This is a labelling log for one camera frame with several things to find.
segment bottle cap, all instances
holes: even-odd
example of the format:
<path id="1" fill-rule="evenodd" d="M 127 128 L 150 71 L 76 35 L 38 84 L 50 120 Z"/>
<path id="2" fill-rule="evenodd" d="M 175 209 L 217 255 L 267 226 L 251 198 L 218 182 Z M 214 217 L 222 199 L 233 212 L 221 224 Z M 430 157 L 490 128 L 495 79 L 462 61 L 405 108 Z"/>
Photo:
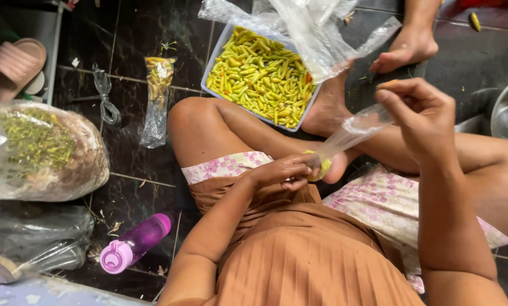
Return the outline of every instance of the bottle cap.
<path id="1" fill-rule="evenodd" d="M 124 271 L 133 261 L 131 247 L 124 241 L 113 240 L 101 251 L 101 267 L 110 274 Z"/>
<path id="2" fill-rule="evenodd" d="M 165 230 L 163 237 L 165 237 L 171 231 L 171 226 L 172 226 L 171 219 L 166 214 L 163 214 L 163 213 L 156 213 L 156 214 L 154 214 L 154 217 L 156 217 L 162 223 L 163 228 Z"/>

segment floor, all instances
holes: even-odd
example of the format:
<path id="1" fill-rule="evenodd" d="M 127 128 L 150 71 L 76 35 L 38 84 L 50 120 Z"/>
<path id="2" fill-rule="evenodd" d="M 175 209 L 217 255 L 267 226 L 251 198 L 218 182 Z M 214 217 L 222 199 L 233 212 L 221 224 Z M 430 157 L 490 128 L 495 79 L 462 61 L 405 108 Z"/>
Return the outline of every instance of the floor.
<path id="1" fill-rule="evenodd" d="M 206 62 L 223 24 L 197 18 L 201 0 L 81 0 L 72 13 L 64 14 L 54 105 L 81 113 L 96 126 L 108 146 L 111 176 L 106 185 L 75 201 L 87 205 L 96 217 L 90 258 L 75 271 L 54 271 L 56 277 L 116 292 L 145 301 L 155 301 L 165 284 L 168 268 L 199 215 L 184 205 L 188 193 L 170 145 L 156 149 L 139 146 L 147 103 L 143 57 L 155 56 L 162 44 L 176 41 L 176 50 L 163 56 L 177 56 L 170 89 L 170 106 L 190 96 L 207 96 L 200 90 Z M 235 0 L 245 11 L 252 0 Z M 368 66 L 390 42 L 365 59 L 360 59 L 346 82 L 347 106 L 357 112 L 374 103 L 377 83 L 395 78 L 423 76 L 457 100 L 457 122 L 482 111 L 474 104 L 479 89 L 501 88 L 508 84 L 508 9 L 459 11 L 455 0 L 447 0 L 434 24 L 439 52 L 419 65 L 402 67 L 386 75 L 368 73 Z M 473 31 L 467 16 L 476 11 L 483 29 Z M 358 47 L 385 19 L 402 20 L 402 0 L 361 0 L 353 21 L 341 27 L 345 40 Z M 77 68 L 71 62 L 78 58 Z M 122 113 L 121 127 L 103 124 L 98 101 L 68 102 L 68 98 L 96 95 L 91 73 L 93 63 L 110 71 L 110 100 Z M 310 136 L 298 132 L 300 138 Z M 367 158 L 350 167 L 346 180 Z M 337 186 L 320 186 L 328 194 Z M 114 237 L 107 233 L 116 222 L 115 232 L 124 233 L 134 224 L 161 210 L 172 210 L 176 226 L 140 262 L 119 275 L 108 275 L 93 259 Z M 508 246 L 494 250 L 500 282 L 508 293 Z"/>

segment purple water bottle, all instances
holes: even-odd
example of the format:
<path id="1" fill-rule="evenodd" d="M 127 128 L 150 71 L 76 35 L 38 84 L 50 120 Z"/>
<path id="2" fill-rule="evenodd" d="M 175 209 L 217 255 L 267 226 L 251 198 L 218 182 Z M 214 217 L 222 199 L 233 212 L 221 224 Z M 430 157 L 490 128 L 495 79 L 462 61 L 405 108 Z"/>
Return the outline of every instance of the purple water bottle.
<path id="1" fill-rule="evenodd" d="M 101 267 L 110 274 L 124 271 L 162 240 L 171 230 L 171 225 L 171 219 L 163 213 L 144 220 L 101 251 Z"/>

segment pink slipper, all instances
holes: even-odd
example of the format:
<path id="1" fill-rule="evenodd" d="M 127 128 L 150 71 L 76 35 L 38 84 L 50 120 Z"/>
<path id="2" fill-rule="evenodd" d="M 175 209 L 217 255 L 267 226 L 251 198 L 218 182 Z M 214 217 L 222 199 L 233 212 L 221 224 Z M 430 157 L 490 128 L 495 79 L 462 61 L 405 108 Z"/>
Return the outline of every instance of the pink slipper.
<path id="1" fill-rule="evenodd" d="M 45 61 L 45 47 L 33 38 L 0 45 L 0 102 L 13 100 L 41 71 Z"/>

